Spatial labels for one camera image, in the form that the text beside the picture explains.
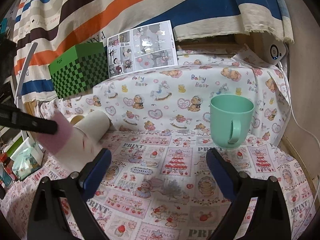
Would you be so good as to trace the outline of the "teal tissue pack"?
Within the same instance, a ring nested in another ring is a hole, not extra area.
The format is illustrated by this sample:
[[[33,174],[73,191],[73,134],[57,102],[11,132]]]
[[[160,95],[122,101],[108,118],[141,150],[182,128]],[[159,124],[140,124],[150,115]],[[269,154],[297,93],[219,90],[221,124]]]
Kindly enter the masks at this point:
[[[37,143],[25,145],[17,149],[11,156],[13,161],[12,171],[18,180],[23,181],[29,175],[41,168],[43,152]]]

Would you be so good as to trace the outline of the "mint green plastic mug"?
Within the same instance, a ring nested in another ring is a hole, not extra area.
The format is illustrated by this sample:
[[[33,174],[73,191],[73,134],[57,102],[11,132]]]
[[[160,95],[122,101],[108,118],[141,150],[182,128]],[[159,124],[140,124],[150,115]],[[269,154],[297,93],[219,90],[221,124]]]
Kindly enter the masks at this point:
[[[246,139],[253,117],[252,101],[238,95],[218,95],[210,101],[210,134],[224,149],[239,147]]]

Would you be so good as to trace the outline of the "pink and white paper cup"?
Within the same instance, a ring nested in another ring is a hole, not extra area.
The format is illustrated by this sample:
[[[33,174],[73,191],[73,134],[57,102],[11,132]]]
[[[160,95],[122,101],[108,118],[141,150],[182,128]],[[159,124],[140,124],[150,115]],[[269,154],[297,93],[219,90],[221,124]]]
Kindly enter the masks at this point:
[[[57,132],[54,135],[39,133],[37,142],[67,170],[80,172],[94,160],[101,146],[73,126],[60,111],[55,111],[50,119],[57,123]]]

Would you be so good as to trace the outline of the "red capped bottle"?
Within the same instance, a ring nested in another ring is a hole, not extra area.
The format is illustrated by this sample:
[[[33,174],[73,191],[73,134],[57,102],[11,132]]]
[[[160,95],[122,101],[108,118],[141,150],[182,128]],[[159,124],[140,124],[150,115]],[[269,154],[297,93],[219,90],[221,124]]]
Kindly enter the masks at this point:
[[[8,174],[12,174],[13,161],[8,157],[8,155],[5,152],[1,153],[0,161],[1,161],[1,164],[3,165],[5,171]]]

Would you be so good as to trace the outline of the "white ceramic mug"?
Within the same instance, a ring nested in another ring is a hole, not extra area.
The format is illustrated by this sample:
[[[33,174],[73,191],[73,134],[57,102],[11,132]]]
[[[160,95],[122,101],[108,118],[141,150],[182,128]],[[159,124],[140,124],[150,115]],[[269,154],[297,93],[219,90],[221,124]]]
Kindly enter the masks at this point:
[[[86,136],[98,142],[110,128],[110,120],[106,113],[95,110],[84,116],[74,125]]]

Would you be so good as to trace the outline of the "green checkered box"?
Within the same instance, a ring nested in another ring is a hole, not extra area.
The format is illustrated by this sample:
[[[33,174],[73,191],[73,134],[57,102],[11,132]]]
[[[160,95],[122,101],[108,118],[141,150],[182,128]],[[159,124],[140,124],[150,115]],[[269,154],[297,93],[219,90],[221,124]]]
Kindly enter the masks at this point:
[[[85,92],[108,79],[107,57],[101,42],[74,45],[48,68],[60,99]]]

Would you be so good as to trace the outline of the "christmas print tablecloth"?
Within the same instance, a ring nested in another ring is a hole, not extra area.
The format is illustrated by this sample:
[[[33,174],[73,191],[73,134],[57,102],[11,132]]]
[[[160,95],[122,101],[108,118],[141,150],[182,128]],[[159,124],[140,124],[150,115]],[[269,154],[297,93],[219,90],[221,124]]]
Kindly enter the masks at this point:
[[[206,164],[214,146],[207,131],[114,131],[101,144],[112,163],[87,205],[110,239],[206,239],[225,215],[230,202]],[[220,154],[250,177],[277,178],[297,239],[316,213],[299,162],[268,136],[248,135]]]

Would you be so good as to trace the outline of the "striped blanket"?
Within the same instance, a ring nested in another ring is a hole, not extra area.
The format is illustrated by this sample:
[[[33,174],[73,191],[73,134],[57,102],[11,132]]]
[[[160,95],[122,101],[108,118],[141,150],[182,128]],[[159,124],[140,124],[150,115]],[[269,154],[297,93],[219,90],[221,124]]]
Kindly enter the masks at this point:
[[[23,102],[56,96],[48,66],[72,46],[106,43],[122,31],[166,20],[178,41],[253,32],[294,41],[284,0],[20,0],[13,31],[16,76],[37,42],[22,86]]]

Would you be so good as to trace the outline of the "baby bear patterned cloth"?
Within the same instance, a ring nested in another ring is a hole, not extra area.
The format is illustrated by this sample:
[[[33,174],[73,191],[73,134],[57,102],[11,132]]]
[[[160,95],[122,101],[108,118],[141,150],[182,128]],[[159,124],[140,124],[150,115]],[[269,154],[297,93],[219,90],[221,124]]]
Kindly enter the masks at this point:
[[[284,76],[248,46],[239,51],[179,50],[178,66],[116,76],[75,96],[40,101],[35,114],[49,118],[58,110],[71,119],[99,110],[120,131],[207,132],[210,101],[224,94],[250,100],[250,133],[279,143],[291,114]]]

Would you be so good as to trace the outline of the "white round speaker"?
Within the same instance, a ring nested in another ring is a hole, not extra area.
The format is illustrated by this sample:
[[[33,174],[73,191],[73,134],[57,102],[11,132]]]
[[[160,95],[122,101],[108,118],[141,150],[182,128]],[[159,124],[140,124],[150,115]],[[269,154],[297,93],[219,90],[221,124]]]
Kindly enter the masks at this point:
[[[278,41],[268,33],[262,34],[263,39],[263,60],[269,64],[277,65],[287,56],[289,49],[284,42]]]

